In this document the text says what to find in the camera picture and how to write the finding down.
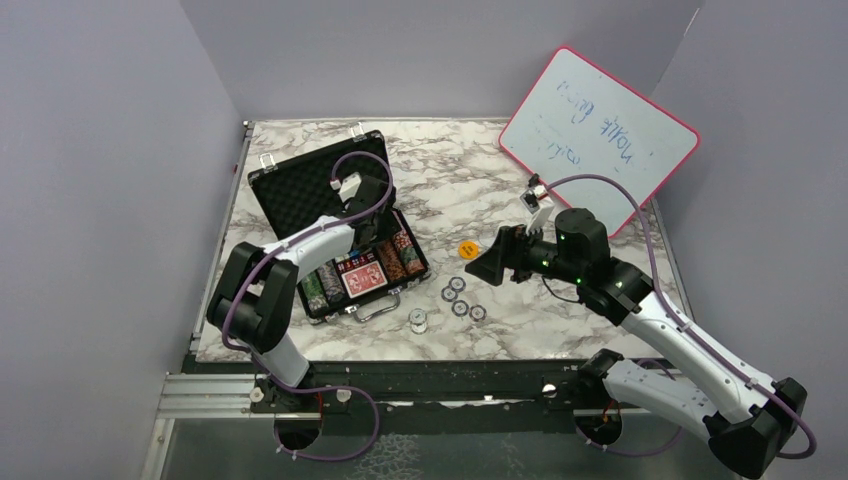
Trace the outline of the red playing card deck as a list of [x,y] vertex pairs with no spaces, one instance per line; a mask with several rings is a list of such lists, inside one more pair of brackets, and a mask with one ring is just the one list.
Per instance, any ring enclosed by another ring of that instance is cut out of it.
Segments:
[[353,299],[380,289],[388,284],[388,279],[379,262],[373,261],[358,266],[341,275],[347,295]]

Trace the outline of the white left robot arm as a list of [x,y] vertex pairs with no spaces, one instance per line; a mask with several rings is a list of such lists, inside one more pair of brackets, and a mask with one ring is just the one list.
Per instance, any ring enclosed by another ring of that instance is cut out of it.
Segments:
[[315,387],[306,377],[310,363],[288,333],[298,286],[326,262],[376,240],[396,195],[391,181],[368,175],[334,179],[331,186],[338,210],[282,240],[234,247],[205,312],[225,346],[261,364],[278,382],[279,401],[294,411],[310,405]]

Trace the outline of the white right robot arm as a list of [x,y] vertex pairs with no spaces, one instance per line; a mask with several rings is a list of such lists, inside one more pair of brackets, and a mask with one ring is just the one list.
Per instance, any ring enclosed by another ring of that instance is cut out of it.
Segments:
[[691,382],[603,350],[583,366],[579,398],[592,407],[610,399],[638,405],[699,437],[736,474],[761,478],[800,426],[807,390],[747,364],[675,307],[654,279],[613,257],[605,226],[588,210],[564,210],[554,227],[553,242],[525,225],[500,228],[466,273],[493,286],[505,270],[515,283],[538,274],[575,285],[580,304],[643,340]]

